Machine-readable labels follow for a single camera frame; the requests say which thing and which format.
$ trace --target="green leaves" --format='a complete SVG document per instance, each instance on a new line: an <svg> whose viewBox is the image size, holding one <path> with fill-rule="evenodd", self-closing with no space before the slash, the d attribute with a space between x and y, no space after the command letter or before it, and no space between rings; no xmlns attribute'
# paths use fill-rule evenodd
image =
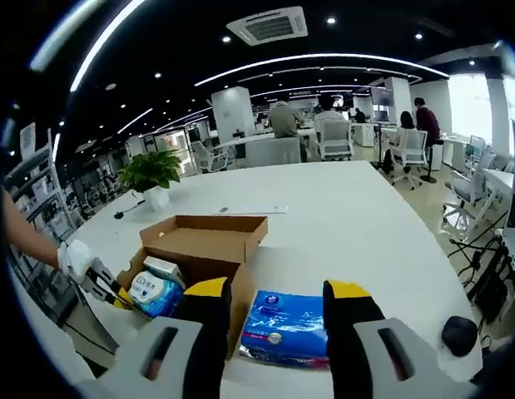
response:
<svg viewBox="0 0 515 399"><path fill-rule="evenodd" d="M139 193L157 185L168 189L171 181L180 182L177 173L180 163L173 150L135 155L131 163L121 170L120 179L125 186Z"/></svg>

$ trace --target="white flower pot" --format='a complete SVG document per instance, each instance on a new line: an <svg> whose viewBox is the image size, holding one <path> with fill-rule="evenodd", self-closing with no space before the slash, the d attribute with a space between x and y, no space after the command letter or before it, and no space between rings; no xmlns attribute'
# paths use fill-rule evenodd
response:
<svg viewBox="0 0 515 399"><path fill-rule="evenodd" d="M160 186L145 191L142 193L142 197L153 210L161 210L170 202L168 189L163 189Z"/></svg>

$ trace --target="cardboard box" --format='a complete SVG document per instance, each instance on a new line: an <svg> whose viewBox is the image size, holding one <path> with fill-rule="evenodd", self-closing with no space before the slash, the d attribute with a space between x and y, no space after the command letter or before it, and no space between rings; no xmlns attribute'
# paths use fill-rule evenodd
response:
<svg viewBox="0 0 515 399"><path fill-rule="evenodd" d="M255 296L255 283L246 264L268 232L266 217L175 216L140 232L142 248L116 281L128 290L144 269L146 256L178 264L189 288L200 281L227 277L231 282L228 358L235 353Z"/></svg>

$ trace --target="potted plant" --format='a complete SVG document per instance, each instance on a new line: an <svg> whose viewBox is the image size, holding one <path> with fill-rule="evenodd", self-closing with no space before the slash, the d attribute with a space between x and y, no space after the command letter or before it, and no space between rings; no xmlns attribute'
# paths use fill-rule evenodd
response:
<svg viewBox="0 0 515 399"><path fill-rule="evenodd" d="M120 179L126 187L142 193L154 210L159 210L169 202L166 189L170 188L170 182L180 182L180 163L173 150L135 155L121 170Z"/></svg>

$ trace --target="person in dark red shirt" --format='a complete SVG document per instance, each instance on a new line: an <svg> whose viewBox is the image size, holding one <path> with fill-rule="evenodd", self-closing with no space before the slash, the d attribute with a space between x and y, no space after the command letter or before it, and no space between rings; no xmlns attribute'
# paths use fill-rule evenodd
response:
<svg viewBox="0 0 515 399"><path fill-rule="evenodd" d="M416 127L419 131L427 131L427 146L433 145L436 140L440 140L440 128L438 127L437 117L425 106L422 97L414 99L416 106Z"/></svg>

